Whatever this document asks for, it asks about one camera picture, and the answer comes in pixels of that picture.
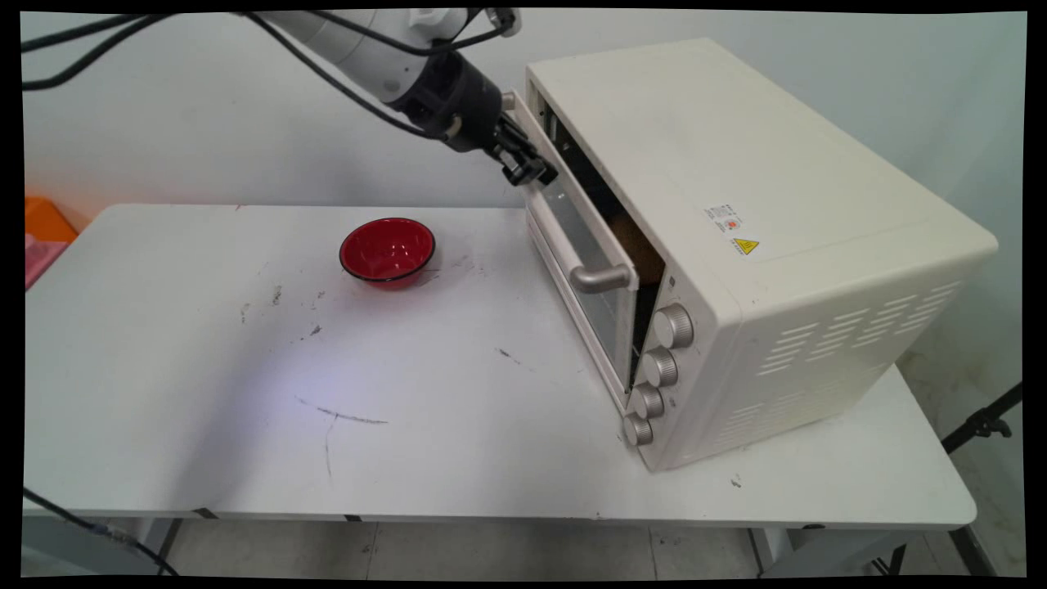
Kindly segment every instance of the orange box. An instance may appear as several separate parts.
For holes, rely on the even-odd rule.
[[[41,196],[25,197],[25,232],[40,241],[72,243],[76,231],[54,203]]]

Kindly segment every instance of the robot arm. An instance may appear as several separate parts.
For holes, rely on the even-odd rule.
[[[443,137],[458,152],[483,150],[503,163],[513,185],[551,182],[556,169],[502,109],[502,91],[456,50],[425,51],[453,40],[481,8],[359,8],[329,10],[351,23],[419,49],[408,52],[311,10],[271,10],[260,17],[334,64],[386,107]],[[503,36],[520,27],[515,8],[488,8]],[[415,54],[417,52],[432,54]]]

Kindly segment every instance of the oven knob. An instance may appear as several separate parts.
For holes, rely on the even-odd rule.
[[[644,383],[632,387],[632,394],[637,401],[637,415],[644,420],[653,420],[665,413],[665,405],[662,403],[662,393],[658,389]]]
[[[630,413],[622,421],[625,426],[625,437],[632,446],[646,446],[654,441],[654,434],[651,433],[651,425],[646,420],[641,420],[636,413]]]
[[[654,337],[666,348],[683,348],[694,341],[694,327],[684,307],[673,303],[654,313]]]
[[[665,348],[654,348],[640,361],[644,377],[652,387],[668,387],[676,384],[676,361]]]

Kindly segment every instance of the pink object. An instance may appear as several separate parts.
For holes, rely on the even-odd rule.
[[[37,241],[37,237],[25,233],[25,289],[44,273],[44,270],[58,258],[69,245],[59,241]]]

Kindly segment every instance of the red bowl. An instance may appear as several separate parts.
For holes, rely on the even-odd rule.
[[[437,240],[428,227],[393,217],[356,227],[341,242],[338,259],[355,277],[392,290],[414,284],[436,250]]]

